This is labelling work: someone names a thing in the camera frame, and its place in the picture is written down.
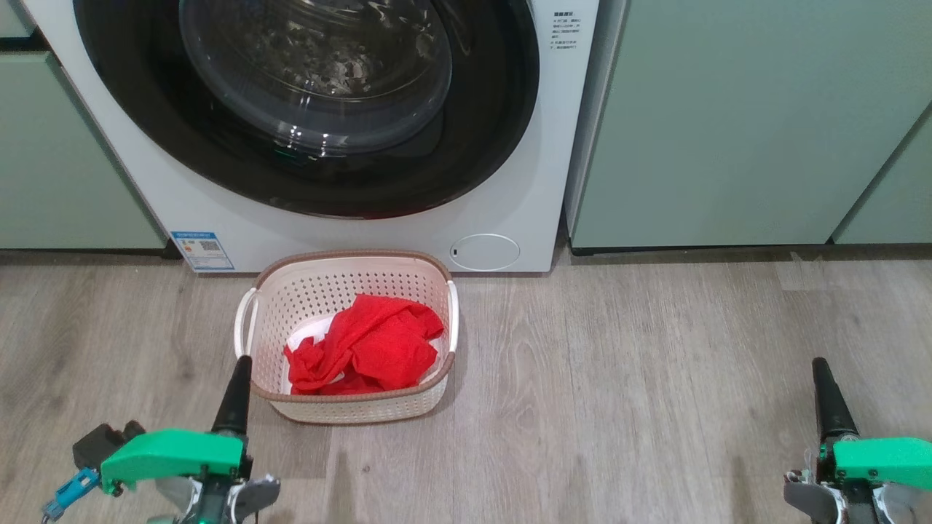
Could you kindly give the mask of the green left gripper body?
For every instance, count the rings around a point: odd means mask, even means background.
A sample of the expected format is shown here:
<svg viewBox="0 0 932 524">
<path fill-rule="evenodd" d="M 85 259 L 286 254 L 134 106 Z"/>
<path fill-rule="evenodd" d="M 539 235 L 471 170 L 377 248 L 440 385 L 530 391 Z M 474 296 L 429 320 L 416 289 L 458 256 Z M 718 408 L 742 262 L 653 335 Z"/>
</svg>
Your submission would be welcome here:
<svg viewBox="0 0 932 524">
<path fill-rule="evenodd" d="M 166 429 L 127 441 L 99 467 L 100 488 L 119 497 L 140 481 L 161 484 L 179 514 L 170 524 L 243 524 L 277 503 L 282 481 L 250 480 L 243 437 Z"/>
</svg>

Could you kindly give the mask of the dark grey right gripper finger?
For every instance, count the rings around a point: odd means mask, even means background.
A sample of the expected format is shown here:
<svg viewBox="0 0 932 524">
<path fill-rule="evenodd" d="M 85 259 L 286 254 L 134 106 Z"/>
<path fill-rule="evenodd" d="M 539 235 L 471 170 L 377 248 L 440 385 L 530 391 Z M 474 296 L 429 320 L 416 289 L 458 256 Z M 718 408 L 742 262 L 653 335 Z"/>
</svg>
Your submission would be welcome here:
<svg viewBox="0 0 932 524">
<path fill-rule="evenodd" d="M 858 427 L 828 361 L 823 357 L 813 359 L 812 372 L 819 440 L 824 443 L 829 439 L 842 439 L 849 435 L 859 438 Z"/>
</svg>

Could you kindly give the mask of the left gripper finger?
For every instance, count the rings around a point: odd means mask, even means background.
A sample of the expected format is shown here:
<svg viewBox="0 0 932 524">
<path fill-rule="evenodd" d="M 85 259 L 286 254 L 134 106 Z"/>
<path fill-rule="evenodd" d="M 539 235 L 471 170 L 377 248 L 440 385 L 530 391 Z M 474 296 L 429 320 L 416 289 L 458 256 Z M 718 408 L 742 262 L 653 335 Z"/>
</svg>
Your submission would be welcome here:
<svg viewBox="0 0 932 524">
<path fill-rule="evenodd" d="M 248 432 L 250 388 L 252 387 L 253 359 L 240 356 L 232 371 L 212 425 L 216 434 L 233 434 L 245 437 Z"/>
</svg>

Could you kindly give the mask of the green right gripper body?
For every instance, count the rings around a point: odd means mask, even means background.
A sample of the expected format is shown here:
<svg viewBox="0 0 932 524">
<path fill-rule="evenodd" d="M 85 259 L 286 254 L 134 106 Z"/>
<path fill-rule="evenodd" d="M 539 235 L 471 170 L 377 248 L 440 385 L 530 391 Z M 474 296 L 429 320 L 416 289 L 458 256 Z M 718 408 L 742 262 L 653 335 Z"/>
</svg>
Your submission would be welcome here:
<svg viewBox="0 0 932 524">
<path fill-rule="evenodd" d="M 932 443 L 829 437 L 807 468 L 783 476 L 783 500 L 811 524 L 920 524 L 932 495 Z"/>
</svg>

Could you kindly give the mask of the red garment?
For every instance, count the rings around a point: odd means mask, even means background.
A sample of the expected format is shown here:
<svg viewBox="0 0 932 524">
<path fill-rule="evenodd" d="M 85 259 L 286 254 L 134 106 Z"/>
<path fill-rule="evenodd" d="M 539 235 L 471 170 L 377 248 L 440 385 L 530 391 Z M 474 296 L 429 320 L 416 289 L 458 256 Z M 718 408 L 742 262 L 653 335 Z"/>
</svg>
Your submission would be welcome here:
<svg viewBox="0 0 932 524">
<path fill-rule="evenodd" d="M 332 317 L 303 322 L 287 338 L 292 395 L 380 394 L 415 387 L 434 365 L 445 332 L 429 306 L 357 295 Z"/>
</svg>

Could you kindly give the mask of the black round washing machine door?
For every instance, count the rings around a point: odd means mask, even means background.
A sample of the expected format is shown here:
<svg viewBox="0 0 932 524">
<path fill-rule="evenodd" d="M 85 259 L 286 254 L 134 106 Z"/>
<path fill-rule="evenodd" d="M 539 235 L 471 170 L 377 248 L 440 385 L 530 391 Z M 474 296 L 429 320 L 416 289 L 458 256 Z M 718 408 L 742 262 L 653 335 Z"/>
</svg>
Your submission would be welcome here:
<svg viewBox="0 0 932 524">
<path fill-rule="evenodd" d="M 529 0 L 74 0 L 122 110 L 216 185 L 320 218 L 399 218 L 495 175 L 526 134 Z"/>
</svg>

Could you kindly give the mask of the cream perforated laundry basket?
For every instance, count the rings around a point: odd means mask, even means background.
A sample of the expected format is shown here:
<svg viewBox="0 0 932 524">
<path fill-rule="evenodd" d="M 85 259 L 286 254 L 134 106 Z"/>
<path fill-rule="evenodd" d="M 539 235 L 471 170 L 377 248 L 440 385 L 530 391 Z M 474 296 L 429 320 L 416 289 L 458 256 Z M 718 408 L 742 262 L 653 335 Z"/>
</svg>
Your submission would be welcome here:
<svg viewBox="0 0 932 524">
<path fill-rule="evenodd" d="M 445 326 L 430 370 L 414 388 L 342 396 L 291 392 L 287 339 L 307 325 L 328 325 L 359 294 L 429 306 Z M 243 296 L 234 322 L 237 356 L 250 356 L 252 392 L 297 424 L 382 424 L 429 413 L 445 395 L 459 338 L 459 298 L 445 265 L 410 251 L 332 251 L 280 259 Z"/>
</svg>

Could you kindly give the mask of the white washing machine body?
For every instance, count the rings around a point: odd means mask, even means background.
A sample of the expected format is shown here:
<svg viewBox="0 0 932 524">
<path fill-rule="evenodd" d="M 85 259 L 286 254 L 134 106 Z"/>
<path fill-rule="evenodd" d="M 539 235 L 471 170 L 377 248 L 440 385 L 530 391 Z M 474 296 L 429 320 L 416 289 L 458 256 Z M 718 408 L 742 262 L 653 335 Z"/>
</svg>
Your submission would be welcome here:
<svg viewBox="0 0 932 524">
<path fill-rule="evenodd" d="M 599 0 L 529 0 L 540 50 L 538 96 L 526 134 L 502 168 L 446 205 L 399 218 L 320 218 L 264 205 L 197 175 L 159 147 L 108 92 L 91 63 L 74 14 L 74 0 L 23 0 L 66 76 L 90 110 L 131 182 L 170 232 L 209 231 L 235 266 L 257 273 L 299 253 L 392 249 L 428 253 L 455 272 L 454 242 L 499 234 L 520 247 L 505 272 L 547 272 L 568 180 L 574 135 Z M 555 11 L 582 21 L 577 49 L 552 50 Z"/>
</svg>

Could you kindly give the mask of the blue white energy label sticker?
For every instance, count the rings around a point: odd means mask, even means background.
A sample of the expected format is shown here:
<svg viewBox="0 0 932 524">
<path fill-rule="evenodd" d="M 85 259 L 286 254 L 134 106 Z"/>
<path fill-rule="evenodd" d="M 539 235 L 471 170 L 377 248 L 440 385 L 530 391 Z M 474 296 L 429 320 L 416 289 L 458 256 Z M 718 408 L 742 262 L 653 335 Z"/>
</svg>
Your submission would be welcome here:
<svg viewBox="0 0 932 524">
<path fill-rule="evenodd" d="M 201 273 L 227 273 L 235 266 L 219 242 L 216 233 L 209 231 L 170 232 L 174 245 L 182 253 L 190 268 Z"/>
</svg>

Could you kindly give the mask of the pale green cabinet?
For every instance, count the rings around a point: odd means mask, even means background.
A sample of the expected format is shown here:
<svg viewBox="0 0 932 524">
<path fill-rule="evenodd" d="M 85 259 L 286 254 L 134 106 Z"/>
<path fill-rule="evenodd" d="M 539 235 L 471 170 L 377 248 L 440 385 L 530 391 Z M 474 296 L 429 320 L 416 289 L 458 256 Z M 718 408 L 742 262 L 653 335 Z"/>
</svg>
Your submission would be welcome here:
<svg viewBox="0 0 932 524">
<path fill-rule="evenodd" d="M 932 0 L 601 0 L 573 255 L 822 245 L 932 102 Z"/>
<path fill-rule="evenodd" d="M 180 258 L 23 0 L 0 0 L 0 251 Z"/>
<path fill-rule="evenodd" d="M 932 102 L 849 209 L 839 245 L 932 245 Z"/>
</svg>

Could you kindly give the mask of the round white filter cover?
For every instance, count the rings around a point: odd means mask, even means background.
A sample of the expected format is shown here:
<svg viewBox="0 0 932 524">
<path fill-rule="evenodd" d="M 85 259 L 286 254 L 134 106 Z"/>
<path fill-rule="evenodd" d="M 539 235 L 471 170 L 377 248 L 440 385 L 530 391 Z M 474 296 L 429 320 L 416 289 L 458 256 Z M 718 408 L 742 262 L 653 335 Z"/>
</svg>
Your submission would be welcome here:
<svg viewBox="0 0 932 524">
<path fill-rule="evenodd" d="M 521 250 L 515 241 L 499 234 L 474 234 L 451 246 L 451 261 L 463 271 L 503 271 L 515 264 Z"/>
</svg>

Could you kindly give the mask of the black text warning label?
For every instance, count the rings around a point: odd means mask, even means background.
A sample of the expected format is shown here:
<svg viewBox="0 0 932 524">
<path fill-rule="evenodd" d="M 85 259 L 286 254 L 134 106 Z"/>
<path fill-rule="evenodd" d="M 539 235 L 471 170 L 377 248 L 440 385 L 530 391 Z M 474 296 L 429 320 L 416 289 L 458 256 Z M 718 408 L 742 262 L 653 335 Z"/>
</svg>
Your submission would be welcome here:
<svg viewBox="0 0 932 524">
<path fill-rule="evenodd" d="M 575 11 L 555 11 L 550 23 L 549 47 L 552 50 L 577 49 L 582 21 Z"/>
</svg>

